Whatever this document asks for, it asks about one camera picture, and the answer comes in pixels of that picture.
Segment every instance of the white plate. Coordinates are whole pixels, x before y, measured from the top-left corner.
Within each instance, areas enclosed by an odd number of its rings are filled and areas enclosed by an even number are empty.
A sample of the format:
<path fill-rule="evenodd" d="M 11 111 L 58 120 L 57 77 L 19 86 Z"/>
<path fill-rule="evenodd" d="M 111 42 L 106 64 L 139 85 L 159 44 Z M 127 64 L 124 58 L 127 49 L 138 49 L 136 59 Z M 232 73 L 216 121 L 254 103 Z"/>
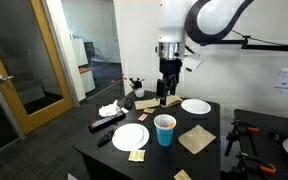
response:
<path fill-rule="evenodd" d="M 131 123 L 119 127 L 112 138 L 113 145 L 121 151 L 132 151 L 143 147 L 150 134 L 141 124 Z"/>
<path fill-rule="evenodd" d="M 181 104 L 182 108 L 192 114 L 206 114 L 210 112 L 211 106 L 199 99 L 187 99 Z"/>

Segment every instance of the plastic cup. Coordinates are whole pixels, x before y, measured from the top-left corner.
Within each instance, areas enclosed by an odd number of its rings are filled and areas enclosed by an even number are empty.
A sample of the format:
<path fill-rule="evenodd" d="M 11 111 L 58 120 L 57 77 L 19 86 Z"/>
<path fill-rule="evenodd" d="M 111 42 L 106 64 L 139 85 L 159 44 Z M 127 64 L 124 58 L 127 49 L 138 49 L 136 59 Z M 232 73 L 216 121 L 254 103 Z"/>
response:
<path fill-rule="evenodd" d="M 154 118 L 157 140 L 161 146 L 169 146 L 172 143 L 173 130 L 176 126 L 176 119 L 167 114 L 161 114 Z"/>

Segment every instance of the black remote control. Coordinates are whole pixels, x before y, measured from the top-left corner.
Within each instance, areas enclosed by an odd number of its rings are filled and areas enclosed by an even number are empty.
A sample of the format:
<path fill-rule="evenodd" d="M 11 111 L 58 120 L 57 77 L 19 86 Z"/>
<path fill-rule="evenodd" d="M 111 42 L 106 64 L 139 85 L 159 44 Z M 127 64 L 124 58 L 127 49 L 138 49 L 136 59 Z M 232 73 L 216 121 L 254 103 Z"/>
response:
<path fill-rule="evenodd" d="M 133 98 L 126 98 L 124 102 L 125 109 L 132 109 L 133 107 Z"/>
<path fill-rule="evenodd" d="M 103 119 L 97 120 L 93 123 L 91 123 L 91 125 L 89 125 L 89 129 L 90 131 L 97 131 L 99 129 L 102 129 L 114 122 L 120 121 L 122 119 L 124 119 L 126 117 L 125 113 L 123 111 L 119 111 L 117 112 L 115 115 L 113 116 L 108 116 L 105 117 Z"/>
<path fill-rule="evenodd" d="M 97 142 L 97 146 L 103 146 L 104 144 L 106 144 L 107 142 L 109 142 L 114 135 L 114 130 L 110 130 L 109 132 L 105 133 L 103 135 L 103 137 Z"/>

